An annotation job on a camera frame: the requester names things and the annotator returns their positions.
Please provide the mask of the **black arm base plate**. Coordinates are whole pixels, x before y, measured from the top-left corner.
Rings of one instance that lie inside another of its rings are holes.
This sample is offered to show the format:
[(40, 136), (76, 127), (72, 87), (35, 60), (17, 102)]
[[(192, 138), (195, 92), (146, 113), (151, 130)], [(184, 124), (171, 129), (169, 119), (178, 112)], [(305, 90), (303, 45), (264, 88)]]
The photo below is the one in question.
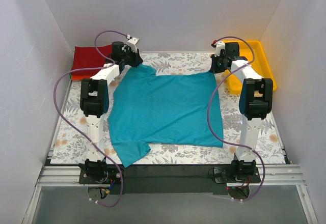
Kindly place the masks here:
[(85, 163), (80, 168), (79, 183), (102, 185), (111, 194), (132, 193), (214, 193), (226, 194), (227, 184), (247, 188), (260, 183), (262, 174), (248, 163), (231, 164), (134, 164), (117, 169), (112, 164)]

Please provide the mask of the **teal t-shirt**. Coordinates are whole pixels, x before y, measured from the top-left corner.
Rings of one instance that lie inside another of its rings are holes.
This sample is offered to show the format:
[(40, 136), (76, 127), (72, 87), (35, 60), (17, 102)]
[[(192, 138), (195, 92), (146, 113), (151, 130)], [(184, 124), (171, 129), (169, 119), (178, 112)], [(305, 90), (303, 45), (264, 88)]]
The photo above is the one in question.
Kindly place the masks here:
[(156, 75), (130, 68), (114, 91), (108, 118), (112, 145), (125, 167), (150, 152), (151, 143), (222, 147), (223, 122), (215, 76)]

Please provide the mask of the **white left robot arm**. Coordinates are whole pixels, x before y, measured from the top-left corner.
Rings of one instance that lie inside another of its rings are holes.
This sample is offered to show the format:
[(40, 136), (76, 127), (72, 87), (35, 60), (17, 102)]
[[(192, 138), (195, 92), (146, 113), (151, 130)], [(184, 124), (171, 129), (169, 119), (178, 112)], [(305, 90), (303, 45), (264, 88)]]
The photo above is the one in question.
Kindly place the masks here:
[(80, 108), (86, 117), (87, 137), (91, 140), (91, 146), (85, 163), (79, 166), (96, 183), (105, 183), (109, 179), (103, 155), (104, 115), (109, 109), (108, 86), (122, 73), (125, 66), (137, 67), (143, 62), (137, 43), (137, 38), (131, 38), (126, 44), (113, 42), (112, 60), (115, 64), (104, 64), (103, 69), (81, 82)]

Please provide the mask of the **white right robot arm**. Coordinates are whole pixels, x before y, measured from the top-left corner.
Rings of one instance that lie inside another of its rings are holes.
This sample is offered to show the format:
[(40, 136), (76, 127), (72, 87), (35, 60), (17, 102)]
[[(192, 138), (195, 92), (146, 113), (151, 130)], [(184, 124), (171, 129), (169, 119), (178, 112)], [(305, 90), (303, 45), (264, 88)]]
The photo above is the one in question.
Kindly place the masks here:
[(239, 111), (242, 115), (240, 144), (230, 164), (218, 166), (213, 170), (216, 183), (240, 183), (241, 187), (250, 182), (259, 183), (256, 168), (256, 145), (259, 127), (271, 112), (273, 100), (273, 80), (259, 75), (245, 57), (240, 56), (237, 42), (214, 40), (214, 54), (211, 55), (212, 73), (226, 70), (241, 82)]

